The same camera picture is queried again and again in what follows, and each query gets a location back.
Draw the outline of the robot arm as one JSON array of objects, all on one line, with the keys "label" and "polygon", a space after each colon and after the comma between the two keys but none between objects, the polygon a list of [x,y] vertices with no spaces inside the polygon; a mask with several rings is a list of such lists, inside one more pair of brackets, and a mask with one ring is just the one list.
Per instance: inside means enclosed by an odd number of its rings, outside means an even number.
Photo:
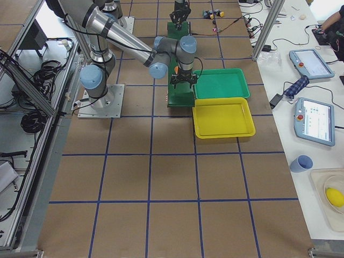
[{"label": "robot arm", "polygon": [[[114,16],[121,27],[127,28],[127,21],[123,17],[120,1],[105,1],[102,11]],[[174,1],[174,10],[169,16],[178,31],[182,29],[182,25],[186,22],[190,13],[191,9],[188,1]]]},{"label": "robot arm", "polygon": [[60,18],[72,19],[78,32],[113,44],[140,61],[154,79],[168,77],[168,106],[193,107],[194,86],[198,77],[193,72],[197,50],[196,39],[188,32],[186,18],[190,13],[187,1],[175,1],[166,37],[156,37],[149,47],[122,25],[120,1],[47,1]]}]

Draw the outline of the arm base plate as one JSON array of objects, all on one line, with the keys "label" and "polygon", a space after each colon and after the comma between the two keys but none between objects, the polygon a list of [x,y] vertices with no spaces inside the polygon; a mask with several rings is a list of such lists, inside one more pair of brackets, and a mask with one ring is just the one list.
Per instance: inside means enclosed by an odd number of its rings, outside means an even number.
[{"label": "arm base plate", "polygon": [[121,108],[123,104],[123,97],[125,91],[124,84],[112,84],[107,85],[107,94],[95,100],[89,98],[86,90],[83,92],[83,98],[86,101],[81,102],[78,105],[78,118],[80,119],[108,119],[108,118],[120,118]]},{"label": "arm base plate", "polygon": [[119,32],[117,32],[118,35],[124,35],[124,31],[126,31],[126,34],[133,33],[134,28],[134,17],[126,17],[123,16],[120,19],[117,20],[117,24],[121,27]]}]

